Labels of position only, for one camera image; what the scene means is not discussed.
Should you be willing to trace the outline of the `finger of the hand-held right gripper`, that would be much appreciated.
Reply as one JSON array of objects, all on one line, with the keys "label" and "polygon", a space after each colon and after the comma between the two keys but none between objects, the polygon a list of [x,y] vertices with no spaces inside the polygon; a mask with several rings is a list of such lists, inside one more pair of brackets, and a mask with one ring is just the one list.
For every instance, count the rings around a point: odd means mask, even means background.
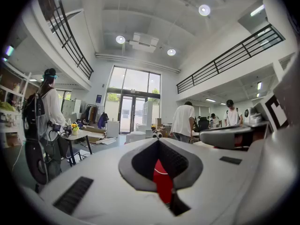
[{"label": "finger of the hand-held right gripper", "polygon": [[201,132],[201,135],[242,134],[242,133],[253,132],[256,129],[265,128],[267,126],[268,126],[268,123],[260,123],[260,124],[246,123],[246,124],[243,124],[243,125],[236,125],[236,126],[230,126],[230,127],[221,127],[221,128],[203,130]]},{"label": "finger of the hand-held right gripper", "polygon": [[219,149],[237,150],[248,148],[253,141],[253,131],[243,133],[217,133],[203,131],[200,140],[208,145]]}]

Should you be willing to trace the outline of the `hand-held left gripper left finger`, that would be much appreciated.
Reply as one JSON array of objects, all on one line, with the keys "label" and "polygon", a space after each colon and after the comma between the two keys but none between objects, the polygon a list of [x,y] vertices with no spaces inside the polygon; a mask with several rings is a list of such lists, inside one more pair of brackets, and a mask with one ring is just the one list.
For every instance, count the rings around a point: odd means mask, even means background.
[{"label": "hand-held left gripper left finger", "polygon": [[[118,164],[127,152],[153,142],[145,139],[97,152],[52,180],[40,192],[52,209],[52,218],[63,225],[162,225],[174,215],[153,192],[137,191],[120,175]],[[72,215],[54,207],[54,203],[80,177],[93,180]]]}]

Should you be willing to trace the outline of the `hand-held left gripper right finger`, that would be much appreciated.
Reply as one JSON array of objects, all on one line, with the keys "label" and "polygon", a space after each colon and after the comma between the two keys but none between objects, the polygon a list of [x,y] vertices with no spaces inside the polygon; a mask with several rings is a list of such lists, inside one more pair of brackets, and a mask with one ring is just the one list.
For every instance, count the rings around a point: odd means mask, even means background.
[{"label": "hand-held left gripper right finger", "polygon": [[250,187],[261,157],[264,140],[255,141],[247,152],[190,145],[203,163],[193,186],[178,197],[190,210],[159,225],[233,225],[239,204]]}]

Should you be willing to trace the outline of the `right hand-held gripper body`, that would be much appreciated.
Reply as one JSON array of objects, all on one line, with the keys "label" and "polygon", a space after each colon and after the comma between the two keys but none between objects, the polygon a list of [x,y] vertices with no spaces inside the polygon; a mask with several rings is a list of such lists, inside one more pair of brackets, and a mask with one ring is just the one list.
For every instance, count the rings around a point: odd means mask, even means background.
[{"label": "right hand-held gripper body", "polygon": [[285,112],[273,93],[263,97],[254,107],[245,110],[244,124],[252,128],[265,128],[264,137],[289,126]]}]

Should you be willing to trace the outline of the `black office chair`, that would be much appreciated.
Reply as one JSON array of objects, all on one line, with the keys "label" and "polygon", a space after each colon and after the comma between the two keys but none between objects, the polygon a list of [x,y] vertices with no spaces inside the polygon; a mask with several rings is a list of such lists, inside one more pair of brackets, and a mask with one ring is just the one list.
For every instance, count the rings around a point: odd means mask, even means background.
[{"label": "black office chair", "polygon": [[207,117],[200,117],[200,119],[198,121],[199,132],[201,132],[203,130],[207,130],[209,127],[209,123],[210,123],[210,121],[207,119]]}]

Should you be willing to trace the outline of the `dark blue chair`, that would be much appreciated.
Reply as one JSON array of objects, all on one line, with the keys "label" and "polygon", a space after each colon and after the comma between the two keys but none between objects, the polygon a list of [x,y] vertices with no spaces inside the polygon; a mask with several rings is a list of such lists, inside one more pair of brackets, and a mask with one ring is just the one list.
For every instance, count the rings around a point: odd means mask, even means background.
[{"label": "dark blue chair", "polygon": [[[79,163],[80,161],[82,161],[82,156],[80,154],[80,151],[81,150],[76,149],[76,148],[73,149],[73,157],[74,157],[75,163]],[[72,167],[73,159],[72,159],[70,149],[68,149],[66,152],[66,159],[69,162],[70,166]]]}]

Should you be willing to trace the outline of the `flat cardboard box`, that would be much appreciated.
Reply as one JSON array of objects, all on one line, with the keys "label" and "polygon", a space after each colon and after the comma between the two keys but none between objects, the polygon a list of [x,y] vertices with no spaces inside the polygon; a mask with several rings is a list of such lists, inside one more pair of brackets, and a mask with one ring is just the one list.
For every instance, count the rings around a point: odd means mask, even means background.
[{"label": "flat cardboard box", "polygon": [[88,133],[88,139],[89,142],[94,144],[101,143],[101,140],[106,139],[105,136],[105,130],[104,129],[98,129],[94,127],[84,126],[82,128],[83,131],[86,131]]}]

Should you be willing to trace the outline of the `red tablecloth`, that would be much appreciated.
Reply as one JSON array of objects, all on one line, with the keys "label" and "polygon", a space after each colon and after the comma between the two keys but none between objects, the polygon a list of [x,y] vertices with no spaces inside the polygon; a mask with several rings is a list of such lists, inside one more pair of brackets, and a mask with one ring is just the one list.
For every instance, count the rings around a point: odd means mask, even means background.
[{"label": "red tablecloth", "polygon": [[[242,135],[236,135],[234,139],[234,146],[235,148],[241,147],[242,145]],[[203,142],[195,142],[194,145],[205,147],[208,149],[221,149],[216,146],[212,146],[209,144],[205,144]],[[169,204],[171,202],[171,189],[173,188],[173,181],[169,177],[168,173],[162,166],[160,160],[158,159],[156,165],[154,167],[153,173],[153,181],[157,185],[157,193],[159,194],[160,199],[165,203]]]}]

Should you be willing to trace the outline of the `white low cabinet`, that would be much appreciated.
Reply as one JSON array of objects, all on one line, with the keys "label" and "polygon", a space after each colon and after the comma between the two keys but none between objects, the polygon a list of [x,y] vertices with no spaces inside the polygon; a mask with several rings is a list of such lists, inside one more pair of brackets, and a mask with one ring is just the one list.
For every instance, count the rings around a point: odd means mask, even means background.
[{"label": "white low cabinet", "polygon": [[119,136],[120,123],[118,121],[108,121],[106,124],[106,136],[108,138],[117,138]]}]

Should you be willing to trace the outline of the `grey table with black legs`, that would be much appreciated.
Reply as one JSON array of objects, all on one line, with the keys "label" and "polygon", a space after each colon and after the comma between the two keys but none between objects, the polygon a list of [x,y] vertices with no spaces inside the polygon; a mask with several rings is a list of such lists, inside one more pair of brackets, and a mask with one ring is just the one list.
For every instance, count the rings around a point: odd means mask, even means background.
[{"label": "grey table with black legs", "polygon": [[61,138],[63,138],[65,141],[67,141],[68,149],[70,149],[70,152],[71,152],[71,155],[72,155],[73,165],[76,164],[75,160],[74,160],[74,157],[73,157],[73,147],[72,147],[72,142],[73,141],[85,138],[85,141],[86,141],[88,149],[89,149],[89,153],[93,154],[92,150],[91,150],[91,147],[90,147],[90,142],[89,142],[89,139],[88,139],[88,133],[86,131],[79,130],[78,135],[70,135],[69,137],[66,137],[65,134],[62,134]]}]

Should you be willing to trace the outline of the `purple hanging jacket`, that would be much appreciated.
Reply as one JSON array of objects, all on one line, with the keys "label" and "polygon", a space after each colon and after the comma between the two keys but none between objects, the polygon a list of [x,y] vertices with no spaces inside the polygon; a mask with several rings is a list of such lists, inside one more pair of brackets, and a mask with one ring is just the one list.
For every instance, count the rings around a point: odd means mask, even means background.
[{"label": "purple hanging jacket", "polygon": [[102,129],[105,128],[105,124],[107,123],[107,121],[109,120],[107,113],[103,112],[98,120],[98,128]]}]

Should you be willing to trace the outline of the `clothes rack with garments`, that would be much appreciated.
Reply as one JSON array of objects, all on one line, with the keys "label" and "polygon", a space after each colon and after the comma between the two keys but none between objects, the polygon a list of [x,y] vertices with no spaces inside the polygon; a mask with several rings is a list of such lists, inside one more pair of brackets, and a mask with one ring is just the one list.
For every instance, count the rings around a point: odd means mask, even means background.
[{"label": "clothes rack with garments", "polygon": [[88,104],[85,110],[85,122],[88,124],[96,123],[97,114],[98,114],[98,106]]}]

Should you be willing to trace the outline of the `glass entrance door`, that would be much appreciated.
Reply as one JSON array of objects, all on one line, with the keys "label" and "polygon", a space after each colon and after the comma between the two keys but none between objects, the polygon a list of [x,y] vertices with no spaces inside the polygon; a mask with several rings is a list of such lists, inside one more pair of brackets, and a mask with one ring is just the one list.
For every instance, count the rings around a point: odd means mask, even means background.
[{"label": "glass entrance door", "polygon": [[143,123],[143,104],[146,97],[121,96],[119,118],[120,134],[128,134],[136,130],[136,124]]}]

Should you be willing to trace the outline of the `black balcony railing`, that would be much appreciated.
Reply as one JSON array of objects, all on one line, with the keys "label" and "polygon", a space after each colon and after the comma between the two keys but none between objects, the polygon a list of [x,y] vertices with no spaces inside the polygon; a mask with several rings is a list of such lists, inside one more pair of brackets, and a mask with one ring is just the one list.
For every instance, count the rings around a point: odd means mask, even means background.
[{"label": "black balcony railing", "polygon": [[283,41],[285,37],[272,24],[268,24],[179,82],[177,93],[181,94]]},{"label": "black balcony railing", "polygon": [[53,35],[58,39],[60,46],[75,62],[77,68],[85,77],[91,78],[94,72],[90,63],[77,43],[69,20],[80,13],[79,11],[67,11],[64,0],[38,0],[42,14],[50,27]]}]

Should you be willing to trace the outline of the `black oval hanging bag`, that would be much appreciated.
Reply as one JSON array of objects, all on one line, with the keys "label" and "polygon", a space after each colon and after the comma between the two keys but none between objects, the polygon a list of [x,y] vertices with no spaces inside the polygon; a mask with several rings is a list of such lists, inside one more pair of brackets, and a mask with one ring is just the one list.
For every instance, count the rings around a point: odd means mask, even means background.
[{"label": "black oval hanging bag", "polygon": [[46,152],[42,144],[34,139],[27,139],[25,143],[25,157],[32,177],[38,184],[48,183],[48,169]]}]

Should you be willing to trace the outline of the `tall white cube shelf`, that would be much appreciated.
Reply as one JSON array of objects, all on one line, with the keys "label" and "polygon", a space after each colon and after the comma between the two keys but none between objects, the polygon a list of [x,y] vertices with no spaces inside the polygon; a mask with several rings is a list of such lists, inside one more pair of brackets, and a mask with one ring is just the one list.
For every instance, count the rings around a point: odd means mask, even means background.
[{"label": "tall white cube shelf", "polygon": [[152,126],[152,109],[153,102],[147,101],[143,104],[142,123],[147,126]]}]

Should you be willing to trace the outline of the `white locker cabinet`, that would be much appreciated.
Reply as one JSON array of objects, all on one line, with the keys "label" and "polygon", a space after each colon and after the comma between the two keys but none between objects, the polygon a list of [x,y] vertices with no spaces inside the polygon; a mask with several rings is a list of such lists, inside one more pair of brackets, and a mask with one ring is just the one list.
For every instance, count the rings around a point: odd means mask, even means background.
[{"label": "white locker cabinet", "polygon": [[79,118],[82,101],[75,100],[63,100],[62,102],[62,114],[66,120],[69,118],[73,121]]}]

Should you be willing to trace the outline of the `large side window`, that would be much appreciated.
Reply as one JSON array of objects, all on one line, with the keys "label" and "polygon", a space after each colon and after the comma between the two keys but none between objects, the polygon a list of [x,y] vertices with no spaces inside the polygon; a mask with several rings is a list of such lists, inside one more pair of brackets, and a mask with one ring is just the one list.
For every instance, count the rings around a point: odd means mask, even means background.
[{"label": "large side window", "polygon": [[59,100],[71,100],[71,91],[67,91],[67,90],[57,90],[58,92],[58,96],[59,96]]}]

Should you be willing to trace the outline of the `black backpack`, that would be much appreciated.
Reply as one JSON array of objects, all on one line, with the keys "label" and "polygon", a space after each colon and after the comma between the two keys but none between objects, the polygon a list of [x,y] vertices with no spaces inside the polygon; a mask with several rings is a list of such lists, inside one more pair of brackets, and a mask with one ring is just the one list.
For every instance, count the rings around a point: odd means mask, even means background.
[{"label": "black backpack", "polygon": [[22,112],[23,128],[26,139],[40,140],[47,131],[44,103],[39,93],[32,94]]}]

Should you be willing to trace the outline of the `large window above door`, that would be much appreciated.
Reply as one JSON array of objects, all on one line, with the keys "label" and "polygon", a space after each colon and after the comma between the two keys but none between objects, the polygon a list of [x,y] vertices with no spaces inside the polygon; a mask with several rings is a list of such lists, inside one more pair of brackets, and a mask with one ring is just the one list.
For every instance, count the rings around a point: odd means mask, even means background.
[{"label": "large window above door", "polygon": [[114,67],[108,87],[160,94],[160,78],[159,74]]}]

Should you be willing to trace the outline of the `ceiling tube light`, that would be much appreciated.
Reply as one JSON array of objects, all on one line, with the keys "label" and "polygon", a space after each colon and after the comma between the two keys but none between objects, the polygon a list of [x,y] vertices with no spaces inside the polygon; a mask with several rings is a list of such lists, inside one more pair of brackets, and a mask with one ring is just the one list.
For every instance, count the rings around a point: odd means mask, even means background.
[{"label": "ceiling tube light", "polygon": [[262,10],[265,9],[265,6],[262,4],[261,6],[259,6],[258,8],[256,8],[254,11],[252,11],[250,13],[250,16],[253,17],[255,16],[256,14],[260,13]]}]

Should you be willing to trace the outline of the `white display shelf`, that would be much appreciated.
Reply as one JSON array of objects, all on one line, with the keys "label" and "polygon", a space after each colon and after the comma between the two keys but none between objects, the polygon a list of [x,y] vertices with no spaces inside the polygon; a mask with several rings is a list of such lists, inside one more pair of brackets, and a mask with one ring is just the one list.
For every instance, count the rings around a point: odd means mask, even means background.
[{"label": "white display shelf", "polygon": [[0,143],[3,148],[22,145],[24,141],[22,112],[31,73],[12,75],[20,81],[15,81],[10,86],[7,86],[8,83],[0,75]]}]

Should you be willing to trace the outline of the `ceiling air conditioner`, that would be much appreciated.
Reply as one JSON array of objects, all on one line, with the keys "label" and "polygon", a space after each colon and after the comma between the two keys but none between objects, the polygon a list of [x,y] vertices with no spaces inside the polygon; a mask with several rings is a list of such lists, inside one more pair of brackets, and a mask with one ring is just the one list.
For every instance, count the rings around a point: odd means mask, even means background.
[{"label": "ceiling air conditioner", "polygon": [[159,39],[156,37],[144,33],[135,32],[133,38],[129,41],[129,44],[133,49],[147,53],[154,53],[158,42]]}]

